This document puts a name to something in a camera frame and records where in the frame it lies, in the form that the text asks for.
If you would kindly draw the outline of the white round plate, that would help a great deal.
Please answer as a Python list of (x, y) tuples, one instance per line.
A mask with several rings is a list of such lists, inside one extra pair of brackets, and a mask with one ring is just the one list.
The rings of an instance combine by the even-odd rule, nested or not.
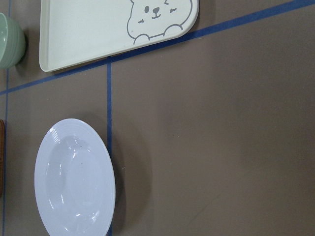
[(51, 236), (104, 236), (115, 208), (116, 187), (108, 150), (87, 123), (54, 124), (38, 149), (34, 190)]

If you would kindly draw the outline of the wooden cutting board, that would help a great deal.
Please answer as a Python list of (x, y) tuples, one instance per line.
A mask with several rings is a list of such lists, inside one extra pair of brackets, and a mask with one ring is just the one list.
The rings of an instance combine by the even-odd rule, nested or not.
[(0, 196), (3, 195), (4, 186), (4, 141), (5, 141), (5, 125), (0, 120)]

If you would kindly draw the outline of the green bowl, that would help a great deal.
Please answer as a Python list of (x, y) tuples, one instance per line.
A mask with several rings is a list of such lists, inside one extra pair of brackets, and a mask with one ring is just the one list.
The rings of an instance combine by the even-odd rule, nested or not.
[(26, 50), (26, 40), (20, 25), (0, 13), (0, 68), (8, 69), (19, 63)]

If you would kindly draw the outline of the cream bear tray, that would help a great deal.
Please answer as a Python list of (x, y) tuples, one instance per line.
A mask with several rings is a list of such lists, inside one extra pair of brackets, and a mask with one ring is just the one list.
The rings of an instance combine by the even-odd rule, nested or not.
[(186, 34), (197, 0), (44, 0), (39, 65), (52, 72)]

